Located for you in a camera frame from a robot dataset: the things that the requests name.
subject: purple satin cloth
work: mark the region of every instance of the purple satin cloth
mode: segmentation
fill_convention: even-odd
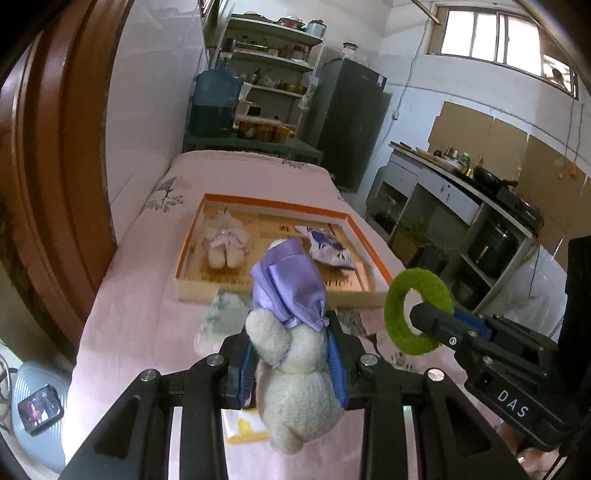
[[[324,281],[299,238],[268,250],[251,275],[254,308],[272,311],[286,329],[306,323],[319,332],[328,326]]]

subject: wooden door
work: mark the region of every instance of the wooden door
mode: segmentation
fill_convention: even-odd
[[[73,0],[0,93],[0,192],[35,290],[77,346],[115,252],[105,111],[131,0]]]

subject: yellow package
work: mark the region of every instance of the yellow package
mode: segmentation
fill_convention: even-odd
[[[269,438],[256,408],[222,410],[222,420],[226,441],[231,445],[257,442]]]

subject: cooking pot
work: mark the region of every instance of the cooking pot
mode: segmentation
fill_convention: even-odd
[[[326,25],[322,20],[312,20],[306,27],[306,33],[316,38],[323,38],[326,33]]]
[[[236,15],[237,18],[248,18],[249,20],[257,20],[259,22],[273,23],[273,20],[269,20],[267,17],[263,17],[256,12],[246,12],[242,15]]]
[[[468,256],[491,278],[499,278],[517,252],[518,241],[504,225],[490,219],[482,226]]]
[[[480,282],[465,272],[461,272],[452,286],[456,301],[467,310],[474,310],[485,296]]]
[[[474,180],[482,185],[486,190],[496,196],[501,187],[517,187],[519,182],[516,180],[501,180],[485,168],[474,168]]]
[[[304,22],[299,18],[280,18],[275,22],[275,25],[280,25],[282,27],[293,28],[295,30],[299,30],[304,26]]]

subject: electric cable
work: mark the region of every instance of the electric cable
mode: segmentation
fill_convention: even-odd
[[[570,115],[569,115],[569,134],[566,137],[566,147],[564,149],[564,160],[562,161],[562,170],[560,172],[560,174],[562,175],[563,171],[564,171],[564,166],[566,165],[567,160],[569,159],[567,157],[568,153],[569,153],[569,143],[570,143],[570,134],[572,132],[573,129],[573,111],[574,111],[574,95],[573,95],[573,101],[570,104]]]
[[[552,338],[554,337],[554,335],[556,335],[556,332],[558,332],[558,329],[561,327],[561,325],[564,322],[564,315],[562,315],[562,318],[560,319],[560,321],[556,324],[556,326],[554,327],[554,330],[552,330],[552,333],[548,335],[548,338]]]
[[[581,103],[581,115],[580,115],[580,118],[579,118],[579,140],[577,142],[577,148],[574,151],[574,161],[573,161],[573,170],[574,171],[576,171],[576,168],[575,168],[576,167],[576,162],[577,162],[577,160],[579,158],[579,150],[581,148],[581,135],[582,135],[582,126],[583,126],[583,111],[584,111],[584,107],[585,107],[584,103]],[[571,117],[571,122],[572,122],[572,117],[573,117],[573,110],[572,110],[572,108],[571,108],[571,111],[570,111],[570,117]],[[567,140],[566,151],[569,150],[569,139]],[[567,161],[567,158],[566,158],[566,154],[565,154],[564,155],[564,160],[563,160],[563,163],[562,163],[561,175],[564,173],[564,165],[566,164],[566,161]],[[558,244],[558,248],[554,252],[554,256],[555,257],[556,257],[556,254],[558,253],[558,249],[560,248],[560,245],[562,245],[562,243],[566,239],[566,234],[568,234],[568,232],[570,230],[570,225],[573,223],[573,215],[574,215],[574,209],[571,209],[571,212],[569,214],[569,221],[567,223],[566,230],[565,230],[565,237],[563,237],[563,239]]]
[[[404,88],[402,90],[402,93],[400,94],[400,98],[398,100],[398,106],[396,107],[396,110],[394,112],[399,112],[400,107],[402,106],[402,100],[404,100],[404,96],[406,95],[406,92],[407,92],[408,87],[410,85],[410,81],[413,78],[414,65],[417,62],[418,56],[421,53],[421,48],[422,48],[423,42],[425,41],[425,38],[427,36],[427,30],[428,30],[428,26],[429,26],[430,21],[431,21],[431,19],[427,19],[427,21],[425,22],[425,28],[423,29],[423,36],[421,37],[421,41],[419,42],[418,47],[417,47],[417,52],[415,53],[413,60],[410,64],[410,69],[408,71],[408,79],[407,79],[406,85],[404,86]],[[392,127],[394,126],[395,121],[396,121],[396,118],[394,118],[394,114],[392,114],[392,121],[390,122],[388,130],[386,131],[383,139],[381,139],[380,142],[376,143],[376,147],[374,148],[374,152],[372,153],[372,155],[369,159],[369,163],[372,162],[372,160],[378,154],[379,149],[382,148],[384,142],[388,139],[390,132],[392,131]]]
[[[540,250],[542,250],[542,247],[540,244],[538,244],[538,255],[535,258],[535,266],[534,266],[534,274],[531,276],[531,283],[530,283],[530,294],[528,295],[528,298],[531,299],[531,289],[534,286],[534,279],[535,279],[535,271],[538,269],[538,261],[540,260]]]

